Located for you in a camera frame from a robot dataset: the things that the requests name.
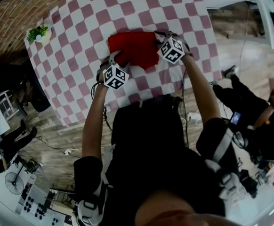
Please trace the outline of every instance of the hair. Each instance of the hair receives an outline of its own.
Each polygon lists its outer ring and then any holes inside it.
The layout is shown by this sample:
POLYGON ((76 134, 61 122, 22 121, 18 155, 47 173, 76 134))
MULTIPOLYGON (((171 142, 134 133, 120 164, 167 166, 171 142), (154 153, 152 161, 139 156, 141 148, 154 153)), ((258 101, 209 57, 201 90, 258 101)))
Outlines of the hair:
POLYGON ((261 151, 263 159, 274 160, 274 115, 269 124, 263 124, 255 130, 255 141, 261 151))

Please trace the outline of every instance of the white pot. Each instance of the white pot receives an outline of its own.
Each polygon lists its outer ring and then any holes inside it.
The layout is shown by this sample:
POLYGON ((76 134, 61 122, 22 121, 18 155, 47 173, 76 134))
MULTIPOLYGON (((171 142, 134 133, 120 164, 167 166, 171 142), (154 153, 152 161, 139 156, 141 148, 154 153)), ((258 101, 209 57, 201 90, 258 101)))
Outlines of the white pot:
POLYGON ((36 41, 36 42, 41 43, 43 45, 46 45, 46 44, 49 43, 51 35, 52 35, 52 31, 48 30, 48 31, 46 31, 45 35, 41 38, 41 40, 40 41, 36 41))

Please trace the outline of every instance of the wrist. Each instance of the wrist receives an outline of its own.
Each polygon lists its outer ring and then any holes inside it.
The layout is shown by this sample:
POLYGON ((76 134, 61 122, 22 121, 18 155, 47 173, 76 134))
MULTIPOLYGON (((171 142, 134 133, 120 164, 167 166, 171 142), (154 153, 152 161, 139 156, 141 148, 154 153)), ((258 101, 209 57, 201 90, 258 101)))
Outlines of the wrist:
POLYGON ((194 60, 194 58, 193 58, 193 56, 192 56, 192 54, 185 54, 182 58, 181 58, 181 60, 194 60))
POLYGON ((105 96, 107 91, 108 91, 108 87, 105 86, 104 84, 99 84, 96 88, 96 92, 95 92, 95 95, 98 95, 98 96, 105 96))

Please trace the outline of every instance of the potted plant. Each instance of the potted plant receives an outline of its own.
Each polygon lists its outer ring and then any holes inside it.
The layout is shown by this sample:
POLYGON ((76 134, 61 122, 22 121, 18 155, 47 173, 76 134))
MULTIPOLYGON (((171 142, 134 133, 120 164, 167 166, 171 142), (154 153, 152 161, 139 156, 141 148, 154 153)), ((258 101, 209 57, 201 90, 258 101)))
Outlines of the potted plant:
POLYGON ((27 33, 26 39, 28 41, 36 41, 42 44, 46 44, 49 43, 51 35, 52 32, 48 29, 48 26, 41 24, 37 28, 30 29, 27 33))

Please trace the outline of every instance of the black pants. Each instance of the black pants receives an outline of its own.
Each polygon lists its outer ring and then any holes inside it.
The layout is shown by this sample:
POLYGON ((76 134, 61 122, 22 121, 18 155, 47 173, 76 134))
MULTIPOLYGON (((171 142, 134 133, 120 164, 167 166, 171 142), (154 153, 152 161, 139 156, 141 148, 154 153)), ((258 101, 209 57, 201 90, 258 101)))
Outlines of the black pants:
POLYGON ((33 137, 31 135, 27 135, 15 142, 16 138, 23 131, 24 130, 19 127, 18 129, 6 135, 1 141, 0 148, 4 150, 4 158, 7 163, 13 159, 13 157, 20 149, 24 148, 32 141, 33 137))
POLYGON ((268 107, 268 103, 252 93, 236 75, 231 77, 231 83, 232 89, 214 85, 213 91, 233 113, 238 112, 242 115, 241 121, 246 126, 254 125, 260 114, 268 107))

